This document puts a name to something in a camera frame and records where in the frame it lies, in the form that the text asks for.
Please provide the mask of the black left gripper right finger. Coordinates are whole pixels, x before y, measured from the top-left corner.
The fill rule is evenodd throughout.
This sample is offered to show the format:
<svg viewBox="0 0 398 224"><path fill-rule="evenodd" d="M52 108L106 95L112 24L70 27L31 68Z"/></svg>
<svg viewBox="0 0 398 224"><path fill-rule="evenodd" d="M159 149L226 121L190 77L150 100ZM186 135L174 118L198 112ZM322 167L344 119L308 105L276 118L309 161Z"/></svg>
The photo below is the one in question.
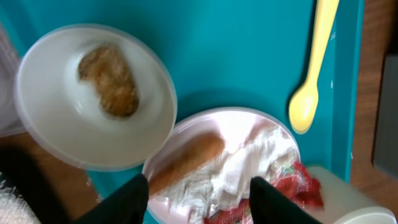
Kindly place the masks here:
<svg viewBox="0 0 398 224"><path fill-rule="evenodd" d="M262 177L251 179L249 204L254 224L321 224Z"/></svg>

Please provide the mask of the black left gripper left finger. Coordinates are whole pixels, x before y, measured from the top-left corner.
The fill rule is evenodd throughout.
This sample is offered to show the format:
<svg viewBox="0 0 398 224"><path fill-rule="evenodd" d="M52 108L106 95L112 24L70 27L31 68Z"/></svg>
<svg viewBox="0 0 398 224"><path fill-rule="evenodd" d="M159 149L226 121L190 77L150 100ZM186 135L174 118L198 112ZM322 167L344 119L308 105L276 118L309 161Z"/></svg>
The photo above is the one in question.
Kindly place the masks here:
<svg viewBox="0 0 398 224"><path fill-rule="evenodd" d="M138 224L143 223L149 201L149 183L138 174L74 224Z"/></svg>

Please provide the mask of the white bowl with food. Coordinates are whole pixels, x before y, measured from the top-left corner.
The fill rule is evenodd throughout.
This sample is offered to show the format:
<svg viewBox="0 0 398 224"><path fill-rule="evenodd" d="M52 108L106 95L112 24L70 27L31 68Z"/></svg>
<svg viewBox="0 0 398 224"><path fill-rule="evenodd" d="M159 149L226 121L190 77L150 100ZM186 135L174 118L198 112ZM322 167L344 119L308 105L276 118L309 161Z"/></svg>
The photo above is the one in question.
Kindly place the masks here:
<svg viewBox="0 0 398 224"><path fill-rule="evenodd" d="M100 105L94 86L78 77L78 64L101 44L119 47L132 70L140 99L128 118ZM29 134L49 153L88 170L126 170L156 154L177 117L168 70L139 39L100 24L60 27L37 40L17 71L14 99Z"/></svg>

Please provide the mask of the black waste tray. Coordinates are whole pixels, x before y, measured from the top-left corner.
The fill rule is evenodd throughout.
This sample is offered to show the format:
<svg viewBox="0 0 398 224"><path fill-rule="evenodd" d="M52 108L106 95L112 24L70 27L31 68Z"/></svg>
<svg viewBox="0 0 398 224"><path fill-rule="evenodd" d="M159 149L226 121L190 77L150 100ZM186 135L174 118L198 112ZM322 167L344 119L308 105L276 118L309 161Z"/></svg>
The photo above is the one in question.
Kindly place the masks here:
<svg viewBox="0 0 398 224"><path fill-rule="evenodd" d="M20 147L1 147L1 172L41 223L72 220L46 177L31 156Z"/></svg>

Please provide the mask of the grey dishwasher rack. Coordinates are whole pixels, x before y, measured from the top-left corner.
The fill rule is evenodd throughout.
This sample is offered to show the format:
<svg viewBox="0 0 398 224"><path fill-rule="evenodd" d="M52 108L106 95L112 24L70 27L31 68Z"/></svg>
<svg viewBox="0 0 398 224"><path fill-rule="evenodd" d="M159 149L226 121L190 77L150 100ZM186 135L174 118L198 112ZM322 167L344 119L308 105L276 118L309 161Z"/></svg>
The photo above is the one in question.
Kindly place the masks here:
<svg viewBox="0 0 398 224"><path fill-rule="evenodd" d="M397 55L385 57L377 128L374 140L373 165L397 178Z"/></svg>

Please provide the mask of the red snack wrapper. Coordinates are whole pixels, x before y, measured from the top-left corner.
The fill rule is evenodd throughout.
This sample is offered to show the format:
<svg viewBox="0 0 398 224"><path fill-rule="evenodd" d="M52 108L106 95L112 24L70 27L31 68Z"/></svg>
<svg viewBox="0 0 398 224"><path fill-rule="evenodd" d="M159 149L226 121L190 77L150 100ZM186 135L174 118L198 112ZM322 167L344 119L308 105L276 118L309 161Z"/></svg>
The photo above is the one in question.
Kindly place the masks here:
<svg viewBox="0 0 398 224"><path fill-rule="evenodd" d="M311 177L300 162L294 162L270 184L302 210L306 207L322 209L324 206L319 180ZM205 224L254 224L249 198L242 199L238 207L231 210L220 210L213 216L204 218L203 221Z"/></svg>

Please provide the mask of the crumpled white napkin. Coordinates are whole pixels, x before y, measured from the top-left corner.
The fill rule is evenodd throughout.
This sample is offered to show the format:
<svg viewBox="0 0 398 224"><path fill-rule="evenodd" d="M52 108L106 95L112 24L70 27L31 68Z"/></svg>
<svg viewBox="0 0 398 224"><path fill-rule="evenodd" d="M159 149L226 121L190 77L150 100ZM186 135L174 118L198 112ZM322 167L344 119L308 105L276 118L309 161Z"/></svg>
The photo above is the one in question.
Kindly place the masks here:
<svg viewBox="0 0 398 224"><path fill-rule="evenodd" d="M299 159L296 140L282 128L261 128L242 146L228 149L168 187L159 197L163 207L154 213L161 223L203 223L247 199L253 177L273 182Z"/></svg>

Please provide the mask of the white cup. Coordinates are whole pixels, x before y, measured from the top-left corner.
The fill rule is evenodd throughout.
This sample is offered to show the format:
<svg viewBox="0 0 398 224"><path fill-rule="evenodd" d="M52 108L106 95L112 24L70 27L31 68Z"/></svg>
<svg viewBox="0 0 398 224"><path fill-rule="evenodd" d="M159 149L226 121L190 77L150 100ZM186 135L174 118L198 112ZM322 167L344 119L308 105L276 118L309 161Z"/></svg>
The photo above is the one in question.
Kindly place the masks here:
<svg viewBox="0 0 398 224"><path fill-rule="evenodd" d="M321 223L334 224L397 224L394 214L387 208L350 186L332 172L318 166L308 169L319 180L323 208L305 211Z"/></svg>

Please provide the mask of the pink plate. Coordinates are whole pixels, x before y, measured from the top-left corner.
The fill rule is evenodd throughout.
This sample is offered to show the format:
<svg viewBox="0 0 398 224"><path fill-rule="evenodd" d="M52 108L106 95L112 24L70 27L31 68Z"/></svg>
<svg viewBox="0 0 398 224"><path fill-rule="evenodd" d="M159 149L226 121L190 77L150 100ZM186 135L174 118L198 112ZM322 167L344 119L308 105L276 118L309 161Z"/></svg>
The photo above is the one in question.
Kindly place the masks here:
<svg viewBox="0 0 398 224"><path fill-rule="evenodd" d="M225 148L222 152L224 153L232 147L242 146L261 128L282 128L283 131L293 137L289 129L280 121L257 110L226 107L197 113L180 121L175 126L165 146L145 161L142 172L149 179L154 177L182 152L182 147L189 140L203 133L219 134L224 139ZM154 213L156 208L163 207L161 201L159 201L161 193L150 198L147 206L149 217L146 219L146 223L161 223Z"/></svg>

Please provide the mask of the orange carrot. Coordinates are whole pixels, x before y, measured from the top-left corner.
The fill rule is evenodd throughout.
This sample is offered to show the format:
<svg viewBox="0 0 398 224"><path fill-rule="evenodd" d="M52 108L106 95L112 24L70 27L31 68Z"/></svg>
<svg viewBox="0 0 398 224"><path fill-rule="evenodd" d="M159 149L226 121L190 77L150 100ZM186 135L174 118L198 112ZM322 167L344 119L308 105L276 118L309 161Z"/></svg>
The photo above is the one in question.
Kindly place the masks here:
<svg viewBox="0 0 398 224"><path fill-rule="evenodd" d="M182 180L189 172L218 157L224 150L224 139L217 133L204 133L187 142L182 152L149 180L149 197Z"/></svg>

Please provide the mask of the yellow plastic spoon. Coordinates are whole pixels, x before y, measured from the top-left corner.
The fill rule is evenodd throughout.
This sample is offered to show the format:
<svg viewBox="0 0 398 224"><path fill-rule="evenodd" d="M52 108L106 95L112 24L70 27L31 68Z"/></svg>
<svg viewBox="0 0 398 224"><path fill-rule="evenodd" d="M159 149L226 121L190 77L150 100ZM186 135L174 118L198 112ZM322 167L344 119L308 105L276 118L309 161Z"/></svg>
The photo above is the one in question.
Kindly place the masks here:
<svg viewBox="0 0 398 224"><path fill-rule="evenodd" d="M339 2L340 0L317 1L307 76L289 102L289 121L297 134L305 134L315 117L318 106L318 77Z"/></svg>

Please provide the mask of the spilled white rice pile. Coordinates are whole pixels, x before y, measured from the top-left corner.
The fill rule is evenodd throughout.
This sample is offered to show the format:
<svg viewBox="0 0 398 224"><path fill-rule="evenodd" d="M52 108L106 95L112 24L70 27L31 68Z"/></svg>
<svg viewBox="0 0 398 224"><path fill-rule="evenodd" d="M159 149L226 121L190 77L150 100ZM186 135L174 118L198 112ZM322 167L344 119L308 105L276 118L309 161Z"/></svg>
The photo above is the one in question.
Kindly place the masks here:
<svg viewBox="0 0 398 224"><path fill-rule="evenodd" d="M6 180L1 181L1 224L40 224L17 188Z"/></svg>

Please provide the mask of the brown food scrap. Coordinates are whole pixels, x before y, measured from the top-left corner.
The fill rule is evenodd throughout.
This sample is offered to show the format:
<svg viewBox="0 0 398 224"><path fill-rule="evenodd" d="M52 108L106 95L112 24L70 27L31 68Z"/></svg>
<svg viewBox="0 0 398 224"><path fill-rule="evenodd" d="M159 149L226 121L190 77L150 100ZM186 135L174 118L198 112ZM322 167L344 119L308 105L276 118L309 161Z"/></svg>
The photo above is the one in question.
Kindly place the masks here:
<svg viewBox="0 0 398 224"><path fill-rule="evenodd" d="M138 89L130 66L115 45L103 44L87 52L78 64L78 74L81 81L94 86L105 113L124 119L137 111Z"/></svg>

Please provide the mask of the clear plastic bin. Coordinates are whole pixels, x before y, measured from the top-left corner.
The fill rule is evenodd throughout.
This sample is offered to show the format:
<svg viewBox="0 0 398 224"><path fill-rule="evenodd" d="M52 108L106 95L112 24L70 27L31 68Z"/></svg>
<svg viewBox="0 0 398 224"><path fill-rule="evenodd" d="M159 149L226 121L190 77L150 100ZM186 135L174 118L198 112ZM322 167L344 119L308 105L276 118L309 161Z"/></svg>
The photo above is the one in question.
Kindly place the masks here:
<svg viewBox="0 0 398 224"><path fill-rule="evenodd" d="M23 133L14 102L14 83L20 58L1 26L1 137Z"/></svg>

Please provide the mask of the teal serving tray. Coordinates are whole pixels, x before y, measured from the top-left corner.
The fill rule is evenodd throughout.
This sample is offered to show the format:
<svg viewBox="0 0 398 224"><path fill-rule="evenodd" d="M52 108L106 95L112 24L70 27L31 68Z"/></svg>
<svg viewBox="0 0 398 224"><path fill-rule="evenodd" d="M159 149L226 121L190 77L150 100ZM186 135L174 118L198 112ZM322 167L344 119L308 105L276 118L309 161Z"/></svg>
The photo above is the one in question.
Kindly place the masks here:
<svg viewBox="0 0 398 224"><path fill-rule="evenodd" d="M305 164L349 180L363 1L339 3L318 79L311 128L296 137ZM70 24L123 30L170 72L178 119L220 106L264 111L287 124L303 82L314 1L1 0L1 23L24 55L44 34Z"/></svg>

